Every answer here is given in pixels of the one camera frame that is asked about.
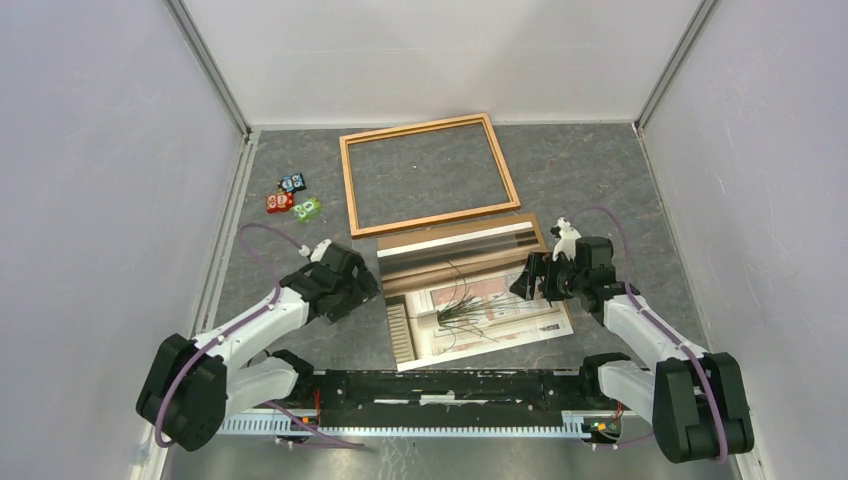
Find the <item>wooden picture frame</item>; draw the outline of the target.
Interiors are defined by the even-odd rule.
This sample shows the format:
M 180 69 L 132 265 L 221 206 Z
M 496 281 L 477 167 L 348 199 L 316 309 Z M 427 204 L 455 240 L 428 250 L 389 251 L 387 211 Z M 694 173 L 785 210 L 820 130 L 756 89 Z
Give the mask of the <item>wooden picture frame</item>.
M 339 139 L 350 233 L 366 238 L 520 208 L 490 116 L 470 114 Z

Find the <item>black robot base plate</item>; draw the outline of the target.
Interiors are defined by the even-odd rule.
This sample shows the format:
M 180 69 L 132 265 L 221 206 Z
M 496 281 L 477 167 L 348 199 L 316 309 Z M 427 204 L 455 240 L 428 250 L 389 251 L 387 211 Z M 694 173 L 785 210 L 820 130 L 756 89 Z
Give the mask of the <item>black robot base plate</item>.
M 323 427 L 554 427 L 564 412 L 616 412 L 576 370 L 326 370 L 280 400 Z

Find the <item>aluminium toothed rail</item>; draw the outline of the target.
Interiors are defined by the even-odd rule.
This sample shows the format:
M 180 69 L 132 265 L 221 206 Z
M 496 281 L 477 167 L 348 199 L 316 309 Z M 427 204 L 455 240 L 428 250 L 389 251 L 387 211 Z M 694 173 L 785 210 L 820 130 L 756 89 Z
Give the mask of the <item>aluminium toothed rail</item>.
M 620 424 L 612 424 L 599 417 L 584 417 L 564 411 L 555 418 L 552 426 L 337 426 L 329 415 L 314 410 L 294 410 L 293 418 L 268 409 L 252 409 L 225 420 L 219 428 L 220 435 L 268 436 L 285 439 L 307 439 L 315 429 L 332 437 L 408 437 L 408 438 L 560 438 L 590 440 L 598 433 L 610 440 L 620 431 Z

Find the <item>blue toy block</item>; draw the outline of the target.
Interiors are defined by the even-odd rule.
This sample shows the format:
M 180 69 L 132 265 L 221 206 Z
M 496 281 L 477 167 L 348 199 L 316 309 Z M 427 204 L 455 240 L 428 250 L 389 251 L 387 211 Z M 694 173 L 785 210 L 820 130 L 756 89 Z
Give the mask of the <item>blue toy block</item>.
M 305 177 L 302 173 L 283 176 L 277 183 L 277 187 L 284 193 L 296 193 L 307 189 Z

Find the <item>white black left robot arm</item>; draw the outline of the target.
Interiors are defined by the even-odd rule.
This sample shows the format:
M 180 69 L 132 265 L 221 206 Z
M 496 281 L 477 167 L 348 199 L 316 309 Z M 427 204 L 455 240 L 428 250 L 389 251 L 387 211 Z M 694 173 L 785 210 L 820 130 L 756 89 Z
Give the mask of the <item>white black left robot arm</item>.
M 325 240 L 310 251 L 306 265 L 279 279 L 247 311 L 193 338 L 166 338 L 136 413 L 152 425 L 158 446 L 195 451 L 233 415 L 279 400 L 302 407 L 314 394 L 313 366 L 287 350 L 260 362 L 255 357 L 315 319 L 347 317 L 379 292 L 360 253 Z

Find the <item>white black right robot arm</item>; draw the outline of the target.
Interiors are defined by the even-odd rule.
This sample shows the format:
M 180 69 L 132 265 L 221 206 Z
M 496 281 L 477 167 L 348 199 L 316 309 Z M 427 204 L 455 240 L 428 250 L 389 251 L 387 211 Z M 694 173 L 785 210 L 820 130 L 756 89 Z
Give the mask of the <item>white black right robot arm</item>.
M 663 320 L 638 290 L 619 278 L 614 247 L 602 237 L 561 239 L 551 253 L 531 253 L 511 293 L 553 303 L 579 300 L 600 326 L 635 353 L 586 358 L 580 400 L 602 408 L 615 400 L 650 424 L 672 463 L 725 460 L 755 446 L 741 368 L 729 353 L 712 353 Z

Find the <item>red toy block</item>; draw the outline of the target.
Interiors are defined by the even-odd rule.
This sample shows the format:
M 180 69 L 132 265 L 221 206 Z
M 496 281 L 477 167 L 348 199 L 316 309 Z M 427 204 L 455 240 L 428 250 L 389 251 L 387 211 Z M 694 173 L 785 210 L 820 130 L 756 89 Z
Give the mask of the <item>red toy block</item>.
M 278 192 L 266 196 L 266 212 L 268 214 L 285 213 L 295 205 L 293 192 Z

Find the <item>glossy plant photo print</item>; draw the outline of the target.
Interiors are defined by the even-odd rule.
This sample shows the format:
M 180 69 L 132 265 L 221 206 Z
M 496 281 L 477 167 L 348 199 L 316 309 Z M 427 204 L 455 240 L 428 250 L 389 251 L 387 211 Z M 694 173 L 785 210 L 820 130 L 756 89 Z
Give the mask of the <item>glossy plant photo print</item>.
M 377 261 L 398 371 L 569 336 L 566 305 L 510 291 L 547 245 L 534 214 L 380 238 Z

